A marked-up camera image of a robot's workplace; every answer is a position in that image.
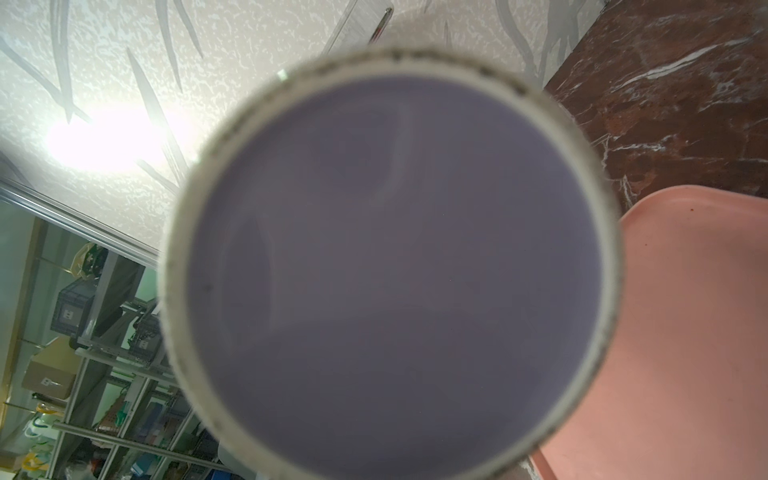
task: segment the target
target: pink tray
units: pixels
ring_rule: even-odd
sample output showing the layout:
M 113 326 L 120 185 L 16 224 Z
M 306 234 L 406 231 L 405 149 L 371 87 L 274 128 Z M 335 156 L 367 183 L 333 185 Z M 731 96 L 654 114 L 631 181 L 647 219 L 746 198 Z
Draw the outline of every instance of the pink tray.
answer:
M 768 478 L 768 200 L 672 187 L 621 226 L 616 337 L 542 476 Z

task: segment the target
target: cardboard box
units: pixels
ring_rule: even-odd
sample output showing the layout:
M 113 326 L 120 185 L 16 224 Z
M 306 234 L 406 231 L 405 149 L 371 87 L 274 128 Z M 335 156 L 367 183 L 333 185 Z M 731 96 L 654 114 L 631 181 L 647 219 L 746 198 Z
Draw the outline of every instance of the cardboard box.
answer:
M 16 473 L 22 467 L 23 461 L 23 455 L 17 456 L 10 452 L 0 453 L 0 472 Z
M 70 348 L 69 337 L 60 336 L 32 356 L 22 387 L 55 399 L 67 399 L 81 360 Z

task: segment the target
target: plastic bag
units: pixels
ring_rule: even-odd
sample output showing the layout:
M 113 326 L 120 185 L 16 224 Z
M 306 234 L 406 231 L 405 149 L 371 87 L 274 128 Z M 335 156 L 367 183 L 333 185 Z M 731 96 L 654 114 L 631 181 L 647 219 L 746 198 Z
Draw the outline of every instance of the plastic bag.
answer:
M 67 468 L 64 469 L 64 474 L 67 476 L 67 480 L 96 480 L 94 473 L 91 471 L 91 466 L 87 463 L 67 465 Z
M 101 276 L 104 262 L 107 261 L 107 249 L 96 243 L 86 243 L 74 255 L 70 272 L 75 278 L 93 280 Z

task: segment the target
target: bright light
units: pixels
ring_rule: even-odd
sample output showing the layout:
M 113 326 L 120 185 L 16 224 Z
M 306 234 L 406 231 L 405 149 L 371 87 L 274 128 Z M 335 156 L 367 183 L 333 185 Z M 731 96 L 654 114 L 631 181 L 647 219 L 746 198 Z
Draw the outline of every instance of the bright light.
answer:
M 92 171 L 129 170 L 138 159 L 155 167 L 166 164 L 164 132 L 152 124 L 142 106 L 115 105 L 89 113 L 91 124 L 73 117 L 70 124 L 62 121 L 48 131 L 48 149 L 63 164 Z M 168 122 L 183 150 L 189 124 L 183 116 L 168 113 Z

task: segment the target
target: white mug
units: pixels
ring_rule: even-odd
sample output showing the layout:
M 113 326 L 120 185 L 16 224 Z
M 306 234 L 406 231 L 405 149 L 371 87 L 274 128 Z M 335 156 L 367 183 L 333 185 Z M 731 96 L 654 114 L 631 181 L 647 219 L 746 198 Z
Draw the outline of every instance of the white mug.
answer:
M 211 138 L 163 329 L 205 424 L 271 478 L 490 478 L 565 419 L 621 290 L 601 165 L 546 94 L 433 49 L 321 58 Z

